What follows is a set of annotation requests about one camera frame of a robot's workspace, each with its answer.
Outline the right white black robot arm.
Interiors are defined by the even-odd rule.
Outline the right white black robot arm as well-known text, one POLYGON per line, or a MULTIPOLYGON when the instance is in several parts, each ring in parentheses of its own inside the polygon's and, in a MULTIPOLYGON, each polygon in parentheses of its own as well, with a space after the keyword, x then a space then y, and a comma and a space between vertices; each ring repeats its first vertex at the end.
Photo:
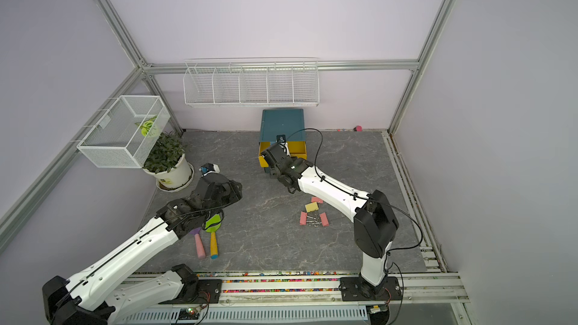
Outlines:
POLYGON ((342 299, 391 299, 394 291, 388 289, 388 285, 395 287, 397 283, 388 280, 387 261, 399 221, 387 196, 379 190, 369 193, 348 186, 325 174, 314 163, 291 156, 278 143, 263 150, 261 156, 270 174, 290 192, 318 197, 352 222, 355 244, 362 252, 362 267, 355 280, 340 281, 342 299))

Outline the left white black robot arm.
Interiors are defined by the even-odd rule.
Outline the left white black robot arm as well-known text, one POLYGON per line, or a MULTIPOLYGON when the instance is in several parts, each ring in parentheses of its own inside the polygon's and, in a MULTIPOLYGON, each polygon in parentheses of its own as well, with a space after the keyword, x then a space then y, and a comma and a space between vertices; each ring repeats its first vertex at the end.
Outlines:
POLYGON ((199 300, 199 277, 185 264, 158 277, 121 283, 165 248, 242 199, 242 185, 221 173, 204 174, 184 199, 167 203, 141 230, 101 260, 69 278, 56 276, 42 287, 51 324, 113 324, 152 305, 199 300))

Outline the yellow binder clip center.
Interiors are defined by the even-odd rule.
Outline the yellow binder clip center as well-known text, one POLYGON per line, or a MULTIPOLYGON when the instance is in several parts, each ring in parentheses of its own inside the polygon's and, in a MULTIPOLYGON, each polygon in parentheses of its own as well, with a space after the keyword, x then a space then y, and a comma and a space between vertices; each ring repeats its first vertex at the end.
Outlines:
POLYGON ((305 205, 305 210, 307 213, 317 212, 319 210, 319 204, 316 202, 309 203, 309 204, 305 205))

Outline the teal drawer cabinet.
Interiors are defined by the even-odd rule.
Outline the teal drawer cabinet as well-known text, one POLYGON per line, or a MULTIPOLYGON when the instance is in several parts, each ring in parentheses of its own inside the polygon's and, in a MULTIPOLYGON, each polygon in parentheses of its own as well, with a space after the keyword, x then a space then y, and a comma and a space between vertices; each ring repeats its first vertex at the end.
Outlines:
POLYGON ((305 141, 304 112, 301 108, 264 109, 261 117, 260 141, 276 142, 277 135, 285 135, 289 141, 305 141))

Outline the pink binder clip left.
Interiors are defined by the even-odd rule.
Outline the pink binder clip left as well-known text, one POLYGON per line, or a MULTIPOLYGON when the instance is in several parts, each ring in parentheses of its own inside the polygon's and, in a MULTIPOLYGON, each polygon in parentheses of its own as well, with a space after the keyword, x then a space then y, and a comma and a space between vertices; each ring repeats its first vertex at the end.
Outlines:
POLYGON ((300 224, 301 226, 307 225, 307 213, 305 213, 305 212, 301 212, 301 213, 300 213, 300 221, 299 221, 299 224, 300 224))

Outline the pink binder clip right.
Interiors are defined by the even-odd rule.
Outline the pink binder clip right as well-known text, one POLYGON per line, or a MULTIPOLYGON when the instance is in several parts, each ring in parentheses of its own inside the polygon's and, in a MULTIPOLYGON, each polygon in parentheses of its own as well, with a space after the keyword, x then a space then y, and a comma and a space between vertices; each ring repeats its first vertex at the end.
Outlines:
POLYGON ((323 227, 328 227, 329 226, 329 221, 328 221, 328 217, 325 213, 320 213, 320 219, 321 219, 321 223, 323 227))

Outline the green toy shovel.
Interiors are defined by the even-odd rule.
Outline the green toy shovel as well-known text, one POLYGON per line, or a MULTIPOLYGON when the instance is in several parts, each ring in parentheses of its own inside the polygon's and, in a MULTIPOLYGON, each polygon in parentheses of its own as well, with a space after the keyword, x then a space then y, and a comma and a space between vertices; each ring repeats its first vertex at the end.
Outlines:
POLYGON ((219 256, 218 241, 216 233, 221 227, 222 216, 216 214, 211 216, 204 224, 203 229, 210 235, 210 257, 216 259, 219 256))

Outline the potted green plant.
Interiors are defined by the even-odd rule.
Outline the potted green plant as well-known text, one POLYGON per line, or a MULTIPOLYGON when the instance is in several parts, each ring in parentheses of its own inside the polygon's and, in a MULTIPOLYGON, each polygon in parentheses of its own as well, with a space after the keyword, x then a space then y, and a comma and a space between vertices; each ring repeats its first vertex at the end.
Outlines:
POLYGON ((152 175, 160 190, 178 192, 194 178, 194 170, 186 159, 182 139, 173 133, 161 132, 143 168, 152 175))

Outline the pink chalk stick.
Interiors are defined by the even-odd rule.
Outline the pink chalk stick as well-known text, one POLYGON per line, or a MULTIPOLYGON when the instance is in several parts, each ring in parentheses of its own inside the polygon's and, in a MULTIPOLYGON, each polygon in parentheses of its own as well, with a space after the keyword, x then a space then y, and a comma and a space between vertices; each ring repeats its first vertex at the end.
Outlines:
POLYGON ((194 235, 194 240, 195 240, 195 245, 196 245, 197 257, 199 259, 206 258, 206 251, 205 251, 205 248, 203 245, 203 240, 201 239, 201 236, 199 233, 196 233, 194 235))

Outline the white mesh basket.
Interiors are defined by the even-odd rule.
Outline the white mesh basket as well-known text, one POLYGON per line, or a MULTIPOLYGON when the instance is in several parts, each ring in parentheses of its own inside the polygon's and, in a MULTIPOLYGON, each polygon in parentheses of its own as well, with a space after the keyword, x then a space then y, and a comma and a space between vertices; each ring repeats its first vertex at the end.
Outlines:
POLYGON ((140 169, 169 119, 159 96, 119 96, 77 149, 99 168, 140 169))

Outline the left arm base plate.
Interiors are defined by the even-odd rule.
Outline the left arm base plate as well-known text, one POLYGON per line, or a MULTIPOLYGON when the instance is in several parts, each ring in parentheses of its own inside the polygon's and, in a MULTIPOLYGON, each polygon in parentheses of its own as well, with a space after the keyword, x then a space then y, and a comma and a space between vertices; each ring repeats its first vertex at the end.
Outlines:
POLYGON ((221 297, 223 282, 216 278, 200 278, 185 283, 178 300, 181 303, 216 304, 221 297))

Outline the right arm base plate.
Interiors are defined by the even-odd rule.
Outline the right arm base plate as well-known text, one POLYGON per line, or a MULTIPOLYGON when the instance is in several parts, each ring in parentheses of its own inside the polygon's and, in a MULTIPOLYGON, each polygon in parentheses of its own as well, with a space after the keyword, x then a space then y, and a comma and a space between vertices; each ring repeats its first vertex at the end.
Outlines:
POLYGON ((361 276, 343 277, 338 289, 344 302, 391 302, 403 297, 399 281, 389 276, 385 276, 378 285, 370 284, 361 276))

